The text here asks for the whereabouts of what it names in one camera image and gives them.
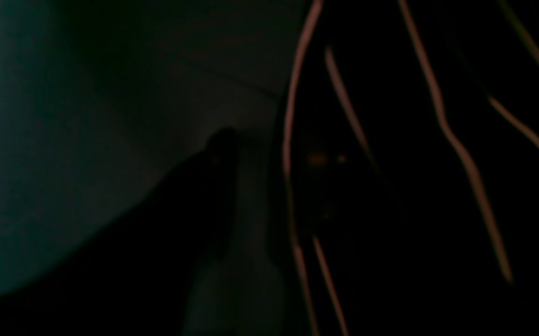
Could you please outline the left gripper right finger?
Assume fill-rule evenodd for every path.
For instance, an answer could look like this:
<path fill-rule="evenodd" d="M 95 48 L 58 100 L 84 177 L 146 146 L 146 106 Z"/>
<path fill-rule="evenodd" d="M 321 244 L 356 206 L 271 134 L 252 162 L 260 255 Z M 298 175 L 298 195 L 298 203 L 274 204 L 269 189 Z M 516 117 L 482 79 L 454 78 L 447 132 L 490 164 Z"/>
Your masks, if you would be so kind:
<path fill-rule="evenodd" d="M 283 136 L 269 160 L 271 257 L 284 276 L 283 336 L 436 336 L 413 226 L 411 150 L 372 140 L 371 164 L 350 136 Z"/>

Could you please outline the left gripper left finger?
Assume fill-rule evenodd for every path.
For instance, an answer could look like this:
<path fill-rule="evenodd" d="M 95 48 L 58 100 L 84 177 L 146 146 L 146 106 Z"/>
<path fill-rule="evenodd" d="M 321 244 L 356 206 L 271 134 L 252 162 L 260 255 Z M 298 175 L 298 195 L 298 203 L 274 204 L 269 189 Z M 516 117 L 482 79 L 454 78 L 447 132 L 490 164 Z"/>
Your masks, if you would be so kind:
<path fill-rule="evenodd" d="M 204 258 L 234 219 L 230 127 L 47 274 L 0 296 L 0 336 L 179 336 Z"/>

